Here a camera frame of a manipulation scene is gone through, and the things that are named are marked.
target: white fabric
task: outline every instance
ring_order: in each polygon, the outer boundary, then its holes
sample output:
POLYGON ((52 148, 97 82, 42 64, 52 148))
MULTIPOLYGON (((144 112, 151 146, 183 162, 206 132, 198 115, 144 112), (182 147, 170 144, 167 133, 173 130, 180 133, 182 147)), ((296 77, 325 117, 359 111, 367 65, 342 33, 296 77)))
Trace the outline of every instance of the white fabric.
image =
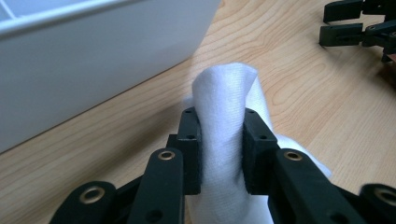
MULTIPOLYGON (((242 63, 207 68, 194 80, 192 95, 203 137, 202 192, 187 197, 192 223, 272 223, 267 197, 247 193, 241 168, 245 107, 273 130, 257 71, 242 63)), ((276 138, 280 147, 303 151, 326 176, 331 174, 295 141, 276 138)))

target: wood grain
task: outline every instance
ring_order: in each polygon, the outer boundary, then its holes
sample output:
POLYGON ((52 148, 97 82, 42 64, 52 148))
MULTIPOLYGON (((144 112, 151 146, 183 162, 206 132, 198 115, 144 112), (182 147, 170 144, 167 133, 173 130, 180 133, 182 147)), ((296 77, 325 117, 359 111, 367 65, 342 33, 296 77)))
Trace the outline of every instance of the wood grain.
POLYGON ((77 186, 120 187, 141 175, 149 154, 177 131, 194 78, 218 63, 259 70, 276 132, 328 165, 333 183, 354 193, 369 182, 396 187, 396 94, 382 78, 390 70, 380 48, 318 44, 327 3, 221 2, 187 61, 1 154, 0 222, 48 223, 77 186))

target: white cloth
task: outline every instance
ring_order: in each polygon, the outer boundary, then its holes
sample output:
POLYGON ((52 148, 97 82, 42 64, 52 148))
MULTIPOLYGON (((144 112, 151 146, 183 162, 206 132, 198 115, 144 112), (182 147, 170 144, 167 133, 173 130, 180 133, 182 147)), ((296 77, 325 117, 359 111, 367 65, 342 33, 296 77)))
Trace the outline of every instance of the white cloth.
MULTIPOLYGON (((266 196, 249 195, 241 168, 245 107, 257 111, 273 130, 257 71, 243 63, 207 68, 192 84, 193 104, 202 127, 202 192, 187 197, 193 224, 272 223, 266 196)), ((320 170, 330 170, 303 147, 276 135, 280 147, 301 150, 320 170)))

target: screw hole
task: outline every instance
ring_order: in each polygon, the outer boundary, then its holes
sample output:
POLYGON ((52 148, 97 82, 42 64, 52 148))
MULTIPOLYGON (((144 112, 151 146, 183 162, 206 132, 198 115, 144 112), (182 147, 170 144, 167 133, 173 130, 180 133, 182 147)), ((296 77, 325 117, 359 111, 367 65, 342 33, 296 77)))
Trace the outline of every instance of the screw hole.
POLYGON ((303 157, 296 153, 296 152, 291 152, 291 151, 287 151, 285 152, 285 154, 283 154, 287 159, 291 160, 291 161, 300 161, 303 159, 303 157))
POLYGON ((175 152, 173 151, 163 151, 158 155, 158 158, 162 161, 169 161, 175 157, 175 152))
POLYGON ((160 210, 151 210, 146 213, 146 221, 150 223, 158 222, 163 218, 163 212, 160 210))
POLYGON ((384 203, 396 206, 396 193, 388 189, 375 189, 375 196, 384 203))
POLYGON ((349 222, 346 216, 338 212, 331 212, 329 218, 337 224, 347 224, 349 222))
POLYGON ((105 190, 97 187, 92 186, 79 195, 79 201, 85 204, 88 203, 96 203, 105 195, 105 190))

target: white container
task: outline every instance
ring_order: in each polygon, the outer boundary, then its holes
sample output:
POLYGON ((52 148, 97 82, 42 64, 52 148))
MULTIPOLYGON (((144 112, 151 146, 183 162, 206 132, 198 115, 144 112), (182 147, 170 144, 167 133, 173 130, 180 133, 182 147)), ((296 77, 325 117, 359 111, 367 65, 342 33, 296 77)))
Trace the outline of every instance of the white container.
POLYGON ((2 152, 187 59, 219 0, 0 4, 2 152))

